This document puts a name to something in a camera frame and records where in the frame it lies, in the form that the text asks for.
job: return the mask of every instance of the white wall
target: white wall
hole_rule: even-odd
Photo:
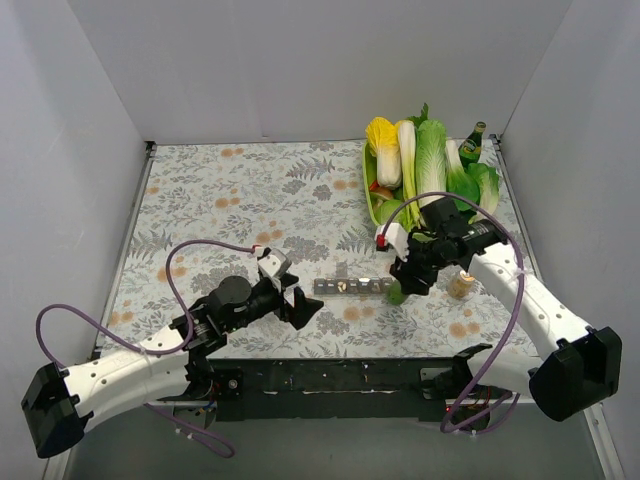
[[[48,363],[39,309],[99,316],[144,159],[137,133],[64,0],[0,0],[0,477],[40,478],[20,409]],[[86,358],[95,333],[51,315],[50,347]]]
[[[502,132],[570,0],[69,3],[143,137],[206,143]]]
[[[627,478],[640,478],[640,4],[574,0],[504,135],[545,280],[622,337],[605,414]]]

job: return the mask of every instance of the tabletop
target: tabletop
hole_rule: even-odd
[[[281,249],[290,272],[311,294],[313,279],[388,276],[393,253],[375,251],[362,178],[364,141],[159,146],[108,328],[137,342],[182,312],[167,284],[169,251],[209,238]],[[529,254],[496,151],[483,142],[481,162],[500,173],[496,217]],[[427,297],[390,305],[384,295],[323,297],[325,307],[300,331],[274,315],[229,336],[215,352],[225,358],[451,356],[481,342],[496,343],[509,312],[479,282],[463,300],[446,293],[459,269],[439,274]],[[186,303],[207,295],[226,276],[258,279],[255,258],[192,246],[174,259],[172,275]],[[101,339],[103,349],[114,347]],[[536,355],[516,328],[506,346]]]

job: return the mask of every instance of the table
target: table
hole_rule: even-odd
[[[280,248],[307,293],[317,277],[388,275],[393,253],[374,248],[363,192],[363,144],[157,147],[108,328],[136,342],[181,314],[164,263],[172,246],[196,238]],[[500,170],[492,141],[483,142],[480,161]],[[502,176],[496,216],[526,250]],[[446,285],[456,273],[453,267],[441,272],[428,297],[412,296],[400,307],[382,295],[325,297],[325,307],[299,332],[269,315],[230,335],[228,346],[214,356],[450,356],[480,342],[495,343],[508,312],[479,282],[464,300],[451,298]],[[258,278],[249,255],[209,246],[185,249],[172,274],[188,304],[228,275]],[[114,348],[110,340],[102,342],[105,351]],[[506,348],[536,355],[519,328]]]

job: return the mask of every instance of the bottle label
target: bottle label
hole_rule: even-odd
[[[476,142],[474,142],[470,138],[467,138],[462,143],[462,146],[460,147],[460,150],[462,151],[462,153],[465,153],[467,155],[473,155],[477,149],[478,149],[478,146],[476,145]]]

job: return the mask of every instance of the cable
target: cable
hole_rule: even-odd
[[[180,305],[180,307],[182,308],[182,310],[184,311],[184,314],[187,318],[187,324],[188,324],[188,330],[187,330],[187,336],[185,337],[184,341],[173,348],[167,349],[167,350],[146,350],[146,349],[142,349],[132,343],[127,342],[125,339],[123,339],[122,337],[119,337],[118,335],[111,333],[107,328],[103,327],[102,325],[100,325],[98,322],[96,322],[93,318],[91,318],[89,315],[87,315],[86,313],[84,313],[82,310],[77,309],[76,307],[73,307],[71,305],[67,305],[64,303],[54,303],[52,305],[49,305],[45,308],[43,308],[40,313],[38,313],[38,316],[36,317],[36,339],[38,341],[38,345],[40,345],[40,349],[42,350],[42,353],[45,354],[45,356],[51,360],[53,363],[55,363],[58,368],[64,368],[64,365],[62,364],[62,362],[60,362],[52,353],[51,351],[47,348],[47,346],[44,343],[44,339],[42,338],[42,318],[44,317],[44,315],[51,311],[51,310],[55,310],[55,309],[61,309],[61,310],[67,310],[71,313],[76,314],[78,317],[82,318],[85,322],[87,322],[89,325],[91,325],[92,327],[94,327],[96,330],[98,330],[99,332],[103,333],[104,335],[106,335],[107,337],[109,337],[110,339],[112,339],[114,342],[118,343],[119,345],[134,351],[136,353],[144,353],[144,354],[148,354],[148,355],[170,355],[172,353],[175,353],[177,351],[182,350],[184,347],[186,347],[189,342],[191,341],[191,338],[193,337],[193,329],[194,329],[194,319],[193,316],[191,315],[191,312],[189,311],[189,308],[187,307],[186,303],[184,302],[182,296],[180,295],[180,292],[178,292],[178,289],[176,288],[175,282],[173,281],[173,276],[171,275],[171,260],[173,260],[173,257],[175,256],[176,253],[178,253],[180,250],[182,250],[185,247],[188,247],[190,245],[216,245],[219,247],[223,247],[223,248],[228,248],[230,250],[235,250],[236,252],[245,252],[245,253],[254,253],[255,251],[255,247],[251,247],[251,248],[246,248],[246,247],[238,247],[236,245],[231,245],[229,243],[225,243],[225,242],[219,242],[217,240],[189,240],[186,242],[181,243],[180,245],[176,246],[173,250],[171,250],[171,252],[169,253],[169,255],[167,256],[167,261],[165,264],[165,271],[167,274],[167,283],[169,284],[169,287],[171,288],[171,291],[173,292],[173,295],[176,297],[176,300],[178,301],[178,304]],[[201,429],[199,427],[193,426],[191,424],[189,424],[188,422],[185,422],[183,420],[180,420],[179,418],[176,418],[172,415],[169,415],[165,412],[163,412],[162,410],[153,407],[151,405],[149,405],[148,403],[144,404],[145,407],[147,407],[149,410],[173,421],[176,423],[179,423],[191,430],[193,430],[196,434],[198,435],[203,435],[205,437],[209,437],[212,438],[220,443],[222,443],[225,447],[227,447],[228,452],[221,450],[217,447],[215,447],[214,445],[211,445],[210,443],[198,438],[198,437],[189,437],[189,438],[193,438],[193,440],[195,440],[196,442],[204,445],[205,447],[207,447],[209,450],[211,450],[212,452],[216,453],[217,455],[220,455],[223,458],[231,458],[235,455],[236,450],[234,448],[234,446],[231,444],[231,442],[229,442],[229,440],[225,439],[223,436],[218,435],[217,433],[214,432],[209,432],[207,430]]]
[[[206,442],[206,441],[202,440],[201,438],[198,438],[198,437],[195,437],[195,436],[193,437],[193,440],[195,440],[196,442],[200,443],[201,445],[204,445],[209,450],[211,450],[213,453],[215,453],[217,455],[220,455],[222,458],[231,458],[236,454],[236,449],[233,446],[233,444],[229,440],[224,438],[222,435],[220,435],[218,433],[215,433],[215,432],[209,432],[208,430],[205,430],[205,429],[200,428],[200,427],[196,427],[195,425],[191,425],[189,422],[187,422],[185,420],[182,420],[180,418],[174,417],[173,415],[163,411],[161,408],[154,407],[153,405],[149,405],[148,403],[146,403],[144,406],[147,407],[152,412],[155,412],[158,415],[166,418],[167,420],[169,420],[171,422],[175,422],[175,423],[177,423],[179,425],[182,425],[185,428],[188,428],[189,430],[193,431],[197,435],[202,435],[204,437],[209,437],[212,440],[215,440],[216,442],[221,443],[222,445],[224,445],[227,448],[228,451],[222,450],[222,449],[216,447],[215,445],[212,445],[209,442]]]
[[[491,367],[491,365],[495,361],[495,359],[498,356],[498,354],[504,348],[505,344],[507,343],[507,340],[509,339],[509,336],[511,335],[511,332],[513,331],[513,329],[516,326],[516,322],[518,320],[518,314],[520,313],[520,308],[522,307],[522,297],[524,296],[524,274],[522,273],[522,271],[524,270],[524,258],[522,256],[522,250],[520,250],[520,247],[519,247],[518,243],[516,242],[515,238],[498,221],[498,219],[496,219],[493,215],[491,215],[489,212],[487,212],[484,208],[480,207],[479,205],[476,205],[475,203],[470,202],[469,200],[467,200],[466,198],[464,198],[464,197],[462,197],[460,195],[457,195],[455,193],[450,193],[450,192],[427,192],[427,193],[421,193],[421,194],[416,195],[415,197],[412,197],[409,200],[403,202],[402,205],[400,205],[398,208],[396,208],[393,211],[393,213],[391,214],[391,216],[387,220],[387,223],[385,223],[384,228],[382,229],[382,236],[384,237],[386,235],[387,230],[389,229],[389,226],[391,225],[391,222],[393,221],[395,216],[398,213],[400,213],[402,211],[402,209],[404,209],[404,207],[406,207],[407,205],[409,205],[412,202],[420,200],[421,198],[433,197],[433,196],[451,197],[451,198],[454,198],[456,200],[460,200],[461,202],[464,202],[467,205],[469,205],[471,208],[473,208],[477,212],[480,212],[481,214],[483,214],[487,218],[487,220],[489,220],[491,223],[493,223],[493,225],[495,225],[495,227],[498,230],[500,230],[507,237],[507,239],[509,240],[509,243],[513,247],[513,250],[514,250],[515,255],[516,255],[516,265],[517,265],[518,269],[521,271],[521,273],[519,273],[517,275],[517,278],[518,278],[518,290],[516,292],[516,299],[515,299],[515,302],[513,304],[513,311],[511,312],[511,318],[509,318],[509,322],[507,322],[507,326],[506,326],[506,328],[504,330],[504,333],[502,334],[502,337],[500,337],[500,340],[498,341],[496,347],[491,350],[491,353],[487,357],[487,360],[482,364],[482,367],[480,367],[480,369],[478,370],[478,373],[475,374],[475,376],[471,379],[471,381],[467,384],[467,386],[464,387],[462,392],[460,392],[460,395],[458,395],[458,398],[456,398],[455,402],[453,402],[453,405],[451,406],[449,411],[445,413],[445,416],[442,419],[442,423],[440,424],[440,431],[442,433],[453,433],[453,432],[455,432],[457,430],[460,430],[463,427],[466,427],[467,425],[471,424],[473,421],[477,420],[478,418],[481,418],[484,415],[489,414],[489,412],[491,412],[491,410],[493,408],[495,408],[497,405],[502,403],[500,400],[498,400],[498,402],[494,403],[491,407],[489,407],[486,410],[483,410],[482,412],[478,413],[477,415],[474,415],[473,417],[468,418],[468,419],[466,419],[466,420],[464,420],[464,421],[462,421],[462,422],[460,422],[460,423],[458,423],[456,425],[450,424],[453,415],[458,411],[458,409],[460,408],[460,405],[462,404],[464,399],[467,398],[469,393],[471,393],[471,390],[473,390],[473,388],[478,384],[478,382],[484,376],[484,374],[487,372],[487,370],[489,370],[489,368]],[[495,430],[496,428],[498,428],[500,425],[502,425],[506,421],[506,419],[511,415],[511,413],[513,412],[513,409],[515,408],[515,405],[518,403],[518,399],[519,398],[520,398],[520,395],[519,394],[516,395],[515,398],[513,399],[513,404],[511,405],[511,407],[509,407],[509,410],[507,410],[507,412],[504,414],[504,416],[497,423],[495,423],[491,427],[488,427],[487,429],[483,430],[482,433],[489,433],[489,432]]]

